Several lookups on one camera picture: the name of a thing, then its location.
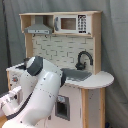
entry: faucet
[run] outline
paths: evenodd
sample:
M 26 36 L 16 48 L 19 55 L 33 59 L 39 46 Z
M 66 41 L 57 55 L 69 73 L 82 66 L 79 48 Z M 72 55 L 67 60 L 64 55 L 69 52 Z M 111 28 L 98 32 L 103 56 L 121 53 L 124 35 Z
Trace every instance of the faucet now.
M 83 70 L 83 69 L 85 69 L 85 67 L 86 67 L 86 65 L 85 65 L 86 62 L 85 62 L 84 64 L 82 64 L 82 63 L 80 62 L 81 55 L 83 55 L 83 54 L 85 54 L 85 55 L 87 55 L 87 56 L 89 57 L 89 59 L 90 59 L 90 65 L 93 65 L 92 56 L 91 56 L 88 52 L 82 51 L 82 52 L 80 52 L 80 53 L 78 54 L 78 63 L 76 64 L 77 70 Z

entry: gray wall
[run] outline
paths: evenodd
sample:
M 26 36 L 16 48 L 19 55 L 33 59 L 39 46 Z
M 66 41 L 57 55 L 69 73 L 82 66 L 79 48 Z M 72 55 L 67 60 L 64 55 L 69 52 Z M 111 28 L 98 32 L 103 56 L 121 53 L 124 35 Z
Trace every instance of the gray wall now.
M 102 70 L 115 77 L 106 89 L 106 120 L 128 127 L 128 1 L 127 0 L 5 0 L 12 64 L 25 57 L 19 13 L 101 10 Z
M 7 44 L 5 36 L 3 6 L 0 0 L 0 95 L 8 91 L 7 73 L 8 67 Z

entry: shelf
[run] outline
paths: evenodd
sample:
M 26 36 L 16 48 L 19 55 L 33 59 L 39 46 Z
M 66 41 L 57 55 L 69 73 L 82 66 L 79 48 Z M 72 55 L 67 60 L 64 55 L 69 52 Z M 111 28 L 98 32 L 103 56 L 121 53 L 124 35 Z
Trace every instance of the shelf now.
M 16 68 L 21 65 L 23 65 L 23 63 L 18 64 L 13 67 L 10 67 L 10 68 L 7 68 L 6 71 L 11 71 L 11 72 L 15 72 L 18 74 L 22 74 L 22 73 L 24 73 L 24 70 Z M 100 71 L 96 75 L 94 75 L 94 74 L 91 75 L 84 81 L 66 80 L 65 83 L 70 86 L 76 86 L 76 87 L 83 88 L 83 89 L 96 89 L 96 88 L 107 87 L 107 86 L 111 85 L 113 83 L 113 81 L 114 81 L 114 77 L 111 74 L 104 72 L 104 71 Z
M 24 14 L 19 14 L 20 16 L 22 15 L 72 15 L 72 14 L 95 14 L 95 13 L 101 13 L 102 11 L 81 11 L 81 12 L 48 12 L 48 13 L 24 13 Z
M 92 37 L 90 34 L 78 34 L 78 33 L 52 33 L 53 35 L 67 35 L 67 36 L 86 36 L 86 37 Z

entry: white countertop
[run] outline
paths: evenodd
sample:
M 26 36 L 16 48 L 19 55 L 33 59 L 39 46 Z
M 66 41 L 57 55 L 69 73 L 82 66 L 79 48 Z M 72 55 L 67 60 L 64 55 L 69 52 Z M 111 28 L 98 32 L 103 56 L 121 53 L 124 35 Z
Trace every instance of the white countertop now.
M 18 64 L 16 66 L 7 68 L 6 71 L 13 71 L 15 73 L 22 74 L 24 72 L 24 70 L 16 69 L 16 67 L 18 67 L 22 64 Z M 84 88 L 84 89 L 96 89 L 96 88 L 107 87 L 107 86 L 111 85 L 113 83 L 113 81 L 114 81 L 114 77 L 111 74 L 104 72 L 104 71 L 100 71 L 96 75 L 91 75 L 84 81 L 66 80 L 65 83 L 70 86 L 77 86 L 79 88 Z

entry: microwave window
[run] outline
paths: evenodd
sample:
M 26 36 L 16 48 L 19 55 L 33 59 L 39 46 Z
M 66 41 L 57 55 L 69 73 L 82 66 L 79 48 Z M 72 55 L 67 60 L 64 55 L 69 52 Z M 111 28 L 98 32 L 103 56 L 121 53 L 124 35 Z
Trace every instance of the microwave window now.
M 61 29 L 76 30 L 76 18 L 61 18 Z

